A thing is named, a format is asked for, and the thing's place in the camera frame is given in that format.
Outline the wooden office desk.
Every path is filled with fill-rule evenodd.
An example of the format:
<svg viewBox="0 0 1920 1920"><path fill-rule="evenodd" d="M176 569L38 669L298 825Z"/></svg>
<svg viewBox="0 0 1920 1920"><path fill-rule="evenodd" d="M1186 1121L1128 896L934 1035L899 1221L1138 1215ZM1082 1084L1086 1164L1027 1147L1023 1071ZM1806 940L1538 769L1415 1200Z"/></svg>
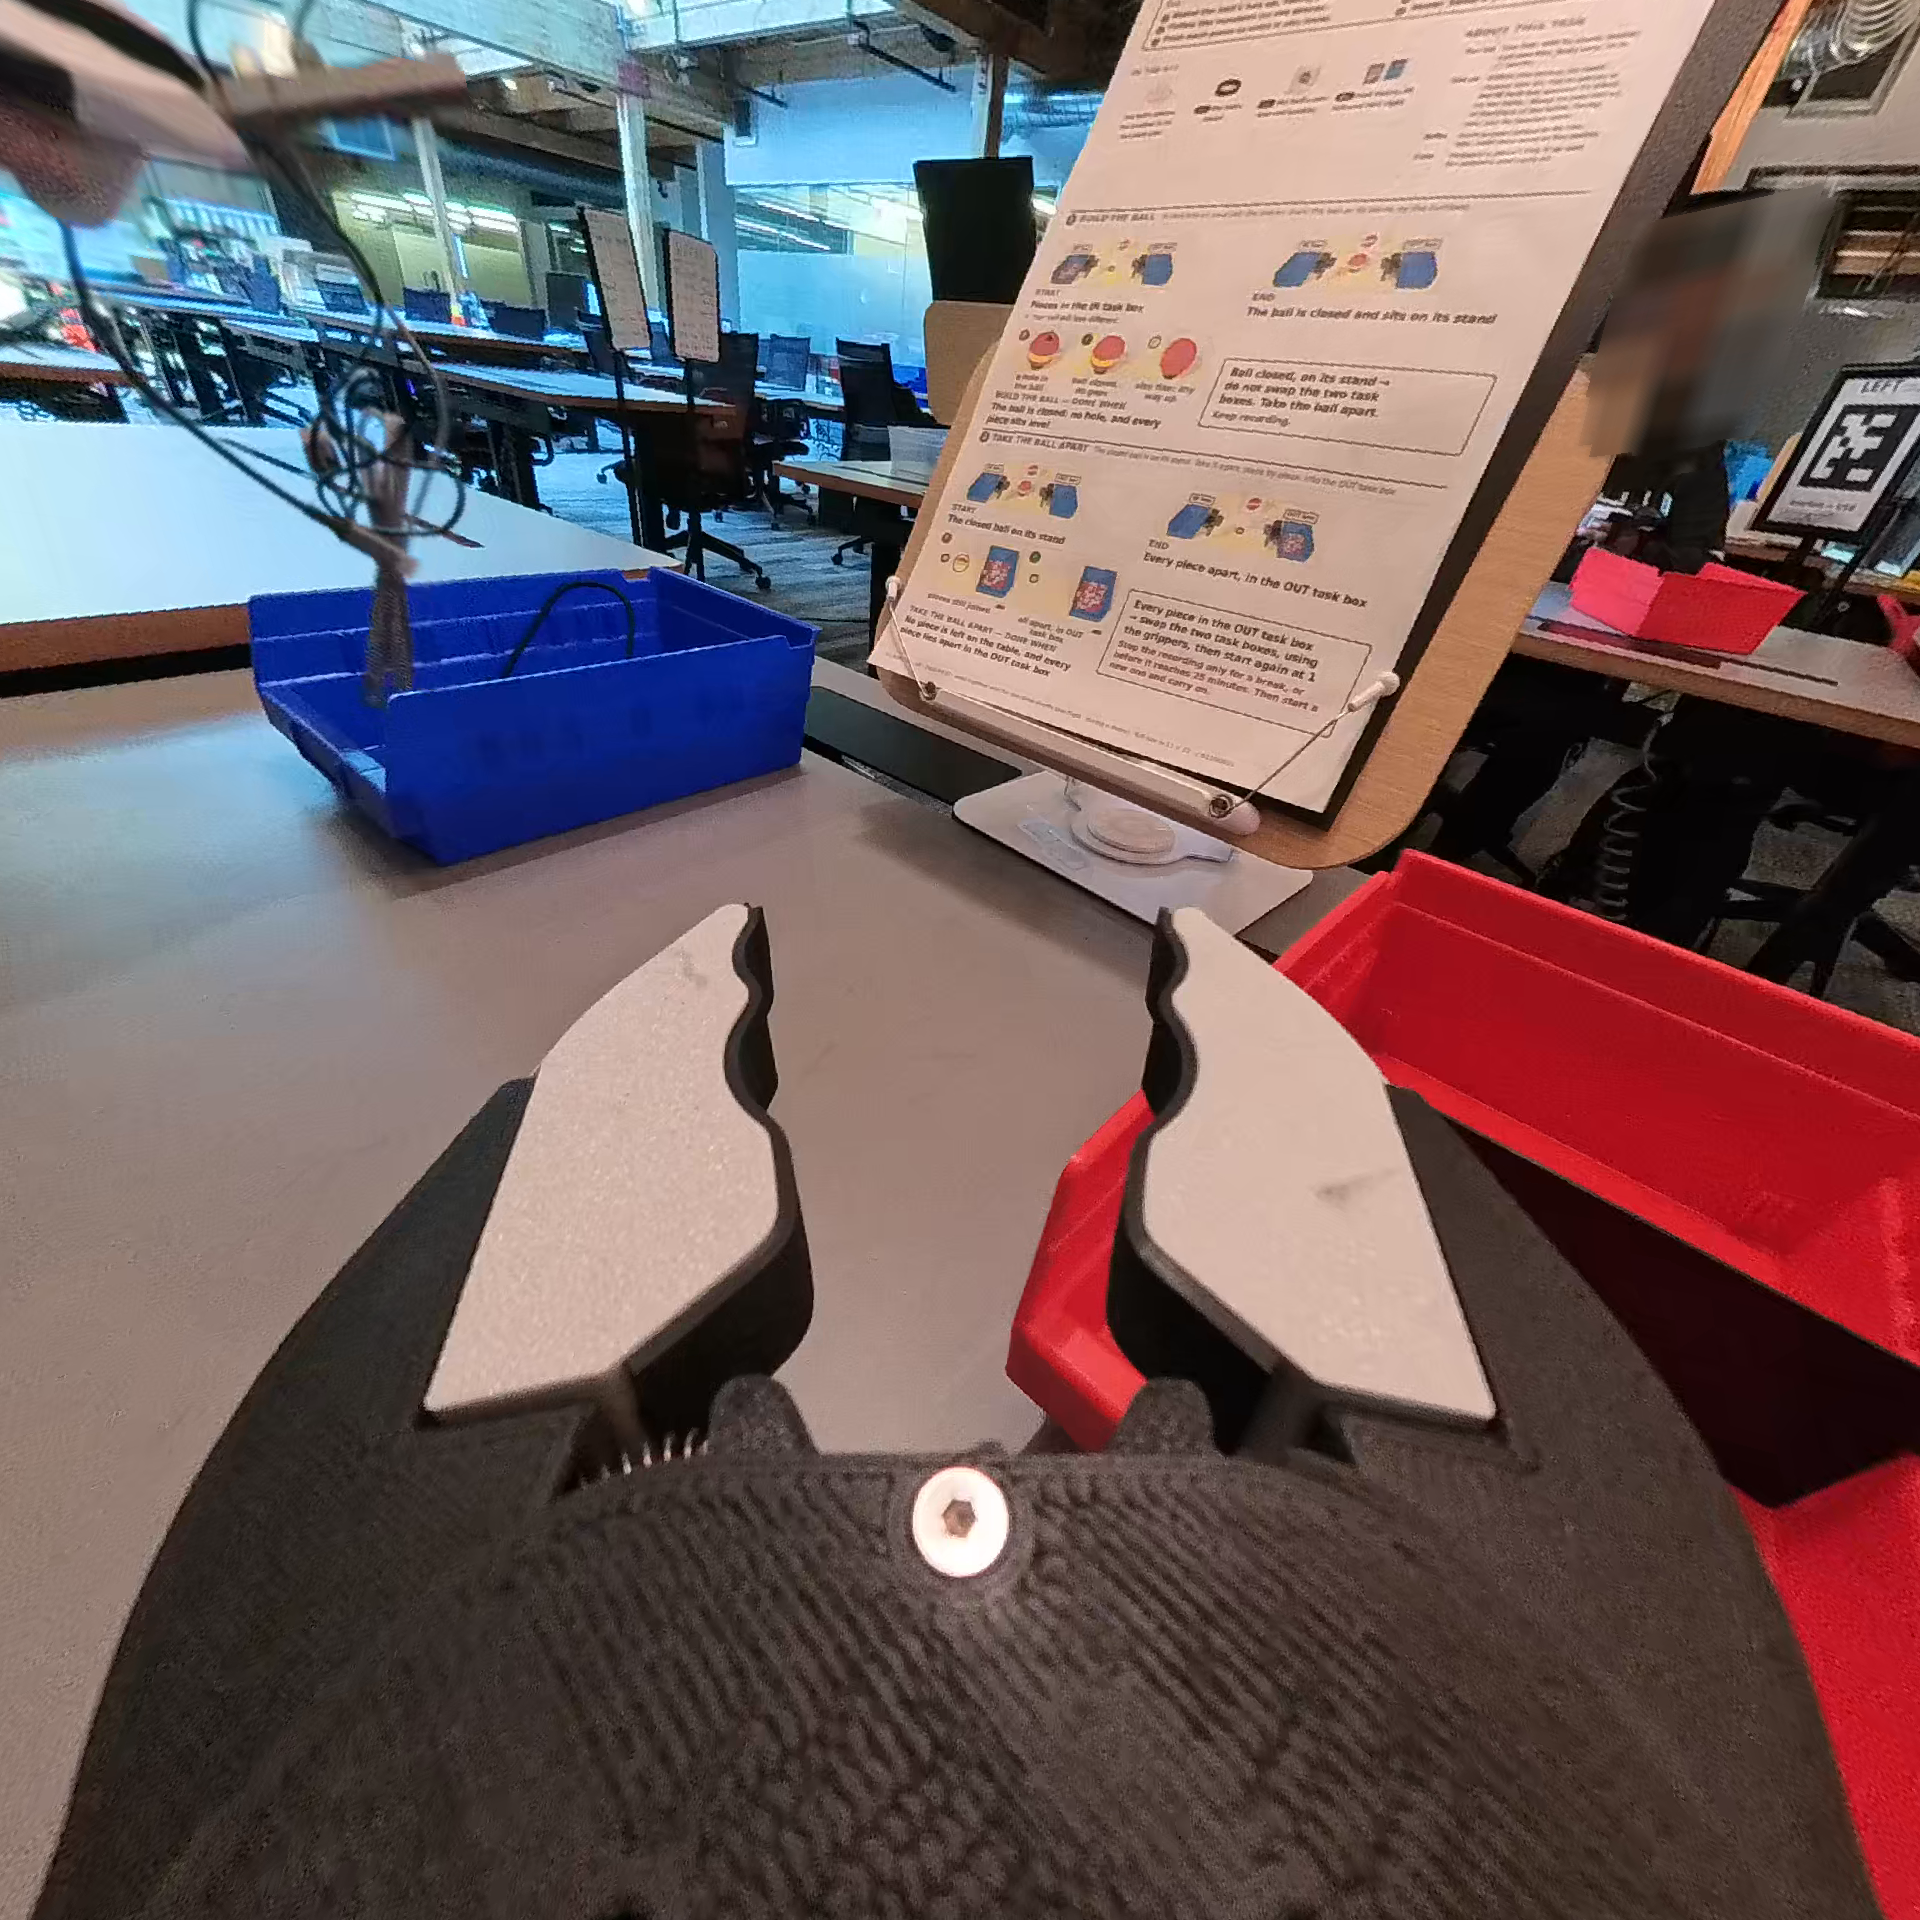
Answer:
<svg viewBox="0 0 1920 1920"><path fill-rule="evenodd" d="M1770 631L1751 655L1639 640L1573 611L1549 583L1511 653L1610 680L1679 693L1834 733L1918 747L1918 676L1892 648L1795 628Z"/></svg>

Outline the black office chair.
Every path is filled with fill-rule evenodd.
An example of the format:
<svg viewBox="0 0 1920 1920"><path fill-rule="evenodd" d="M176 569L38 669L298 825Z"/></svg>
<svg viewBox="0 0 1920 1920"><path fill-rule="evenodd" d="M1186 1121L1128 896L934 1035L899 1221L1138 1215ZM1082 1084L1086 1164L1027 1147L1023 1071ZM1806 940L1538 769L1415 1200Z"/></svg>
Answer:
<svg viewBox="0 0 1920 1920"><path fill-rule="evenodd" d="M730 505L752 497L749 438L759 381L759 334L722 328L714 361L684 363L684 419L663 433L659 493L667 527L663 548L682 553L682 567L704 581L706 557L731 559L759 592L770 589L765 572L738 545L710 533Z"/></svg>
<svg viewBox="0 0 1920 1920"><path fill-rule="evenodd" d="M843 464L888 464L894 425L930 425L916 395L895 381L891 347L837 340L837 375L843 399ZM851 526L871 548L871 583L891 576L916 510L876 495L851 495Z"/></svg>

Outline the red plastic bin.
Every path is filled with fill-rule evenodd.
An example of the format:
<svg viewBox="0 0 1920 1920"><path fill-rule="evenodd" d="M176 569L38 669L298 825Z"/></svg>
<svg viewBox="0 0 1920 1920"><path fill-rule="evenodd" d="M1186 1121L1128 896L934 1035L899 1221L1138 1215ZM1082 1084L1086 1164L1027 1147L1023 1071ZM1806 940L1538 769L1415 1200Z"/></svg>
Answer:
<svg viewBox="0 0 1920 1920"><path fill-rule="evenodd" d="M1707 561L1672 572L1591 545L1575 564L1573 611L1628 640L1715 657L1751 657L1803 600L1803 589Z"/></svg>
<svg viewBox="0 0 1920 1920"><path fill-rule="evenodd" d="M1128 1832L1205 1915L1916 1915L1916 1039L1406 854L1275 976L1415 1100L1501 1445L1119 1443L1140 1094L1007 1375L1072 1501Z"/></svg>

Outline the printed marker board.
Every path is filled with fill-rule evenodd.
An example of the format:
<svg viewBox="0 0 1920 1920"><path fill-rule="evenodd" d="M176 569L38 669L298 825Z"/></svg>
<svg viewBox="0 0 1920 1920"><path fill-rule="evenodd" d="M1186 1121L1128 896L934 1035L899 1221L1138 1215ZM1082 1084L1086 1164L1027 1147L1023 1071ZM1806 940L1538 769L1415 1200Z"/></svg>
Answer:
<svg viewBox="0 0 1920 1920"><path fill-rule="evenodd" d="M1858 541L1918 449L1918 363L1843 368L1760 493L1758 537Z"/></svg>

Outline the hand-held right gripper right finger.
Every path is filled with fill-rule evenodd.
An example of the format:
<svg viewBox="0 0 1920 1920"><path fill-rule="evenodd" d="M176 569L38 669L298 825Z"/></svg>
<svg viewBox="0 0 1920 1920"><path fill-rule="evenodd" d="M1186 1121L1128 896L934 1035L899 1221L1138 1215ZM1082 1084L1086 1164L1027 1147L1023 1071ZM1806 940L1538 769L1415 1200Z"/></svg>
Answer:
<svg viewBox="0 0 1920 1920"><path fill-rule="evenodd" d="M1158 915L1144 1127L1110 1240L1110 1334L1188 1388L1216 1452L1356 1457L1378 1424L1496 1443L1496 1391L1386 1077L1198 908Z"/></svg>

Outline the black flat table panel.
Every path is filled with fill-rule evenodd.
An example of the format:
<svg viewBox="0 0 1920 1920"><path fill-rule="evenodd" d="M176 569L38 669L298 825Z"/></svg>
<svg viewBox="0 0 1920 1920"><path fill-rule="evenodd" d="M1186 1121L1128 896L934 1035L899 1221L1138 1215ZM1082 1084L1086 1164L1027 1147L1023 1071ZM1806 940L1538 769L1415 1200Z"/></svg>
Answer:
<svg viewBox="0 0 1920 1920"><path fill-rule="evenodd" d="M830 657L812 665L802 737L814 757L944 808L1028 775L1021 758L916 717L876 676Z"/></svg>

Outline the blue plastic bin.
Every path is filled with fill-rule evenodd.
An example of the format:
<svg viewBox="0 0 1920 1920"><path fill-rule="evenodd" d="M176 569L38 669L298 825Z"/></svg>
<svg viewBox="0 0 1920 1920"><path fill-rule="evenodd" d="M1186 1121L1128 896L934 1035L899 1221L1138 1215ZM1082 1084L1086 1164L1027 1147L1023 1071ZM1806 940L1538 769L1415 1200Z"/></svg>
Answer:
<svg viewBox="0 0 1920 1920"><path fill-rule="evenodd" d="M263 713L443 865L797 764L816 627L651 567L421 583L413 680L366 688L372 589L250 600Z"/></svg>

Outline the black rectangular board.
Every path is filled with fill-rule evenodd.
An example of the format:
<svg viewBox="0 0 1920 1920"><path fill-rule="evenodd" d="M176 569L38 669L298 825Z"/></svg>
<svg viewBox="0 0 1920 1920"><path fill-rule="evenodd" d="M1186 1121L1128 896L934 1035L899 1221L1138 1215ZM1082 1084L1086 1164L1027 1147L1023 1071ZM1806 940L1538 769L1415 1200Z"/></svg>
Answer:
<svg viewBox="0 0 1920 1920"><path fill-rule="evenodd" d="M1028 155L916 159L934 304L1015 304L1040 244Z"/></svg>

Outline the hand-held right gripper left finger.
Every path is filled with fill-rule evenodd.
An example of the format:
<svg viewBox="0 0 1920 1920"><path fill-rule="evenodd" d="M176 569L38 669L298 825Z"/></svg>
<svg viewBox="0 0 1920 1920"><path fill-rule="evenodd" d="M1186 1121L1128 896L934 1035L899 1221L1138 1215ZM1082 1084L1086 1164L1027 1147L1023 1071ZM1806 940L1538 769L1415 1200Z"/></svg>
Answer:
<svg viewBox="0 0 1920 1920"><path fill-rule="evenodd" d="M589 1471L687 1455L725 1389L774 1375L814 1312L773 1107L763 911L722 903L546 1051L422 1389L431 1425L551 1411Z"/></svg>

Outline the distant document stand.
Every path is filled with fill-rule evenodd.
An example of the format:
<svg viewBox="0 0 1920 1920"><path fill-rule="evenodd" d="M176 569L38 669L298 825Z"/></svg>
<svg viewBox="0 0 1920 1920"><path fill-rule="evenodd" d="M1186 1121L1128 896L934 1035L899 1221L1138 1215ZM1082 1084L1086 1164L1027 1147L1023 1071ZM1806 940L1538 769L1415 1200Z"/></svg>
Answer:
<svg viewBox="0 0 1920 1920"><path fill-rule="evenodd" d="M722 358L722 286L715 244L700 232L661 230L663 305L671 356L715 368Z"/></svg>
<svg viewBox="0 0 1920 1920"><path fill-rule="evenodd" d="M579 207L582 246L589 257L598 317L616 351L651 351L651 313L639 273L634 228L623 213Z"/></svg>

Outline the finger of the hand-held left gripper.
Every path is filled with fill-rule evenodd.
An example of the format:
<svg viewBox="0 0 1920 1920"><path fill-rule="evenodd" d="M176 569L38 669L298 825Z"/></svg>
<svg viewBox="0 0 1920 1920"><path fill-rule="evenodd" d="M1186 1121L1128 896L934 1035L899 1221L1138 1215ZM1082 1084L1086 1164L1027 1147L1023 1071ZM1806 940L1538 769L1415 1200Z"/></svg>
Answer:
<svg viewBox="0 0 1920 1920"><path fill-rule="evenodd" d="M374 116L408 120L467 97L468 76L454 56L319 63L283 78L255 71L207 81L207 102L230 128L302 128Z"/></svg>
<svg viewBox="0 0 1920 1920"><path fill-rule="evenodd" d="M150 159L250 165L202 69L120 5L5 1L3 166L28 199L102 227Z"/></svg>

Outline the light wooden board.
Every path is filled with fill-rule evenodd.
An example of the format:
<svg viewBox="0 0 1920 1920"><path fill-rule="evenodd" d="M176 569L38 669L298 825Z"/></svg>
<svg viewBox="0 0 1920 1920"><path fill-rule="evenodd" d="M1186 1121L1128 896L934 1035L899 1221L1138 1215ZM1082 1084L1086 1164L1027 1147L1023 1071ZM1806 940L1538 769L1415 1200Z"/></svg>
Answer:
<svg viewBox="0 0 1920 1920"><path fill-rule="evenodd" d="M960 423L976 373L991 361L1010 304L934 300L924 316L925 406L938 425Z"/></svg>

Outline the grey desk with wooden edge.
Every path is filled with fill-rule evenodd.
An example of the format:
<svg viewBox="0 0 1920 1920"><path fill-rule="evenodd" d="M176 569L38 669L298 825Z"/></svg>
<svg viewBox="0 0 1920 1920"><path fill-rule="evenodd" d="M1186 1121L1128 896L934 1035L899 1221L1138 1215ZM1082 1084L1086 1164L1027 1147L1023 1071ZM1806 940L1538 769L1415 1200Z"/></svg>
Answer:
<svg viewBox="0 0 1920 1920"><path fill-rule="evenodd" d="M229 648L261 593L372 581L371 557L176 425L5 420L6 676Z"/></svg>

